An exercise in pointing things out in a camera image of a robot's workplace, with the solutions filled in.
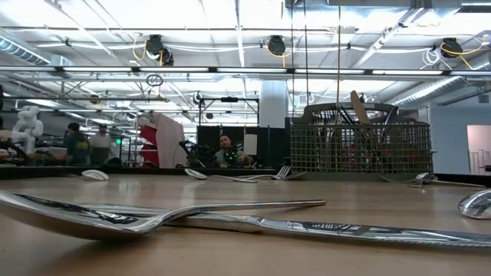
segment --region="spoon bowl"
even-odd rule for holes
[[[491,219],[491,189],[468,195],[459,202],[462,215],[475,219]]]

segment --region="green shirt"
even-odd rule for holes
[[[68,135],[67,154],[73,156],[71,165],[88,165],[87,161],[91,154],[91,149],[83,133],[76,132]]]

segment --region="ceiling beam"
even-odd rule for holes
[[[70,19],[75,25],[77,25],[77,29],[82,32],[84,35],[86,35],[88,38],[90,38],[97,46],[101,47],[103,50],[107,52],[112,58],[114,58],[116,61],[120,62],[122,65],[126,65],[127,62],[122,61],[117,57],[116,53],[106,46],[104,46],[97,38],[95,38],[89,31],[87,31],[80,23],[78,23],[77,20],[72,18],[67,12],[65,12],[61,6],[58,4],[58,2],[53,2],[52,0],[44,0],[44,2],[48,3],[48,5],[52,8],[54,8],[56,11],[60,12],[63,14],[65,17]]]

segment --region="fork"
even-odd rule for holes
[[[247,180],[252,180],[252,179],[258,179],[262,177],[269,177],[274,180],[283,180],[286,179],[286,176],[290,172],[291,167],[290,166],[283,166],[279,172],[275,175],[257,175],[257,176],[239,176],[240,178],[244,178]]]

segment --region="duct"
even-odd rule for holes
[[[491,53],[483,54],[470,61],[470,65],[476,70],[491,70]],[[455,70],[466,70],[466,65],[461,65]],[[437,82],[425,83],[399,94],[394,99],[379,99],[381,103],[389,103],[400,107],[418,107],[419,105],[451,93],[468,85],[465,77],[449,77]]]
[[[314,11],[322,8],[365,7],[365,8],[460,8],[462,2],[479,0],[283,0],[287,10]]]
[[[37,52],[28,44],[19,41],[14,36],[10,35],[7,31],[0,28],[0,50],[16,56],[17,58],[27,61],[34,65],[49,65],[51,62],[49,58],[43,56],[43,54]]]
[[[293,13],[294,18],[303,18],[303,8],[307,13],[325,14],[326,17],[337,17],[338,6],[343,12],[355,13],[366,18],[372,12],[402,12],[410,8],[424,8],[432,11],[440,18],[455,14],[462,7],[462,0],[283,0],[286,12],[283,16]]]
[[[33,65],[73,66],[73,62],[69,61],[67,58],[57,54],[39,52],[31,45],[18,40],[2,28],[0,28],[0,50]],[[50,74],[64,79],[71,77],[70,74],[65,72],[55,72]]]

